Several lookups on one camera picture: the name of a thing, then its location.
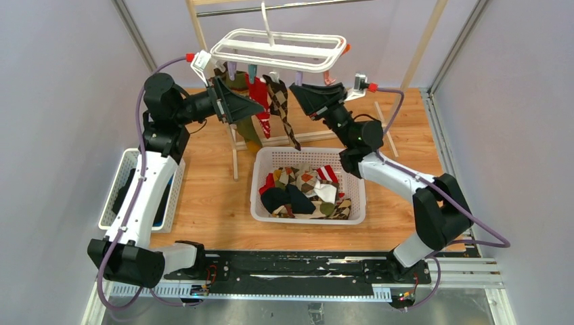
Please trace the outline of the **olive green striped sock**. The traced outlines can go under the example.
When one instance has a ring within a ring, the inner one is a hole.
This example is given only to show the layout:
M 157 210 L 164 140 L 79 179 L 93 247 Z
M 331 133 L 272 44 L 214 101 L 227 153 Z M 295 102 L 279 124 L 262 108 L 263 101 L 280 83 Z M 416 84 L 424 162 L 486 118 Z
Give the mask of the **olive green striped sock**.
M 243 71 L 239 71 L 235 73 L 235 77 L 233 80 L 230 79 L 230 76 L 227 72 L 221 75 L 223 82 L 226 84 L 228 88 L 230 88 L 234 93 L 248 98 L 248 81 L 246 79 L 246 73 Z M 245 113 L 243 111 L 240 112 L 240 119 L 236 123 L 236 130 L 237 132 L 243 137 L 246 149 L 256 154 L 262 147 L 261 140 L 259 138 L 258 133 L 255 130 L 253 121 L 251 116 L 253 113 Z

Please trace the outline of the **red christmas sock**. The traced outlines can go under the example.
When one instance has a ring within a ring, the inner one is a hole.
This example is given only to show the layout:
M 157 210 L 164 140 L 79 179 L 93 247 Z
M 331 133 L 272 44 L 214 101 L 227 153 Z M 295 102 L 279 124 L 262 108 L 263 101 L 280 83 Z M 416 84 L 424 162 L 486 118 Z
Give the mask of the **red christmas sock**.
M 259 124 L 262 128 L 263 135 L 269 139 L 271 137 L 271 125 L 270 119 L 270 108 L 269 99 L 267 92 L 267 83 L 259 77 L 254 77 L 251 80 L 250 75 L 247 74 L 246 82 L 248 86 L 248 96 L 250 99 L 254 100 L 258 104 L 262 105 L 263 112 L 256 114 Z

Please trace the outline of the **brown striped sock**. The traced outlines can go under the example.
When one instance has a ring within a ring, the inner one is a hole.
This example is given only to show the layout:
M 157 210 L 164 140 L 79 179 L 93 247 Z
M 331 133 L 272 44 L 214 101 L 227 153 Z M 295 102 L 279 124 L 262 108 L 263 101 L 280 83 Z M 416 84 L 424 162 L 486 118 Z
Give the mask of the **brown striped sock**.
M 225 79 L 225 76 L 227 74 L 227 67 L 224 66 L 223 68 L 215 68 L 214 69 L 214 77 L 220 77 L 222 79 Z

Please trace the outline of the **brown argyle sock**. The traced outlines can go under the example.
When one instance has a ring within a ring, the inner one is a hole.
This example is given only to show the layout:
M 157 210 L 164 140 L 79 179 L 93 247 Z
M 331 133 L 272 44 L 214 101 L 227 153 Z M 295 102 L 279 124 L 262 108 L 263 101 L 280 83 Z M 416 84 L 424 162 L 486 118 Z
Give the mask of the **brown argyle sock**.
M 267 93 L 271 103 L 269 109 L 272 115 L 280 118 L 288 143 L 296 150 L 301 150 L 301 144 L 296 139 L 292 125 L 288 120 L 288 90 L 282 80 L 274 81 L 271 76 L 264 74 L 263 79 L 267 85 Z

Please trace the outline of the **white plastic clip hanger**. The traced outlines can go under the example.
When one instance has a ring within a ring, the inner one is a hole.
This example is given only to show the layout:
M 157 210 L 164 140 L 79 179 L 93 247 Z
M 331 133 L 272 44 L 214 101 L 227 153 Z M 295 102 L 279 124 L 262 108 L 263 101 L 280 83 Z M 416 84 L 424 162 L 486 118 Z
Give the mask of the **white plastic clip hanger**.
M 342 56 L 347 44 L 343 36 L 272 31 L 264 1 L 260 9 L 265 29 L 230 31 L 210 49 L 213 59 L 316 74 L 331 69 Z

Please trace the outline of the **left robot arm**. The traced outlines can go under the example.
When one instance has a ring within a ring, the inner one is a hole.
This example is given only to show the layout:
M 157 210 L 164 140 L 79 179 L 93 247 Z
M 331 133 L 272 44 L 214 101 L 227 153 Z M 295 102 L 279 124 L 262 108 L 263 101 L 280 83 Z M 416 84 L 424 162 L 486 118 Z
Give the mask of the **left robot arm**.
M 142 114 L 146 121 L 137 125 L 142 139 L 135 174 L 117 219 L 102 239 L 91 240 L 87 248 L 98 268 L 98 284 L 109 280 L 154 288 L 172 272 L 183 272 L 194 280 L 207 273 L 203 244 L 179 240 L 149 249 L 165 188 L 175 179 L 190 138 L 186 126 L 210 116 L 234 124 L 263 112 L 262 105 L 234 93 L 219 77 L 205 91 L 190 95 L 171 75 L 158 72 L 145 81 L 141 101 L 147 110 Z

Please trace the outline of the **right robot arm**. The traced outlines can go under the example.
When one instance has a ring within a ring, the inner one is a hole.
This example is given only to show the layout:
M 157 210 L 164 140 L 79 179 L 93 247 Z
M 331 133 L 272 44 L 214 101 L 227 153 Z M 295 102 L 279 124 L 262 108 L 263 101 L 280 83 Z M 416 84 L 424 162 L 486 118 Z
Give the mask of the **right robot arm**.
M 386 133 L 376 118 L 361 121 L 345 107 L 347 90 L 331 86 L 289 87 L 303 112 L 322 121 L 345 147 L 340 152 L 343 169 L 398 194 L 412 204 L 416 231 L 388 256 L 387 274 L 396 282 L 406 281 L 414 265 L 440 251 L 473 225 L 466 199 L 456 178 L 448 173 L 420 173 L 385 157 L 380 149 Z

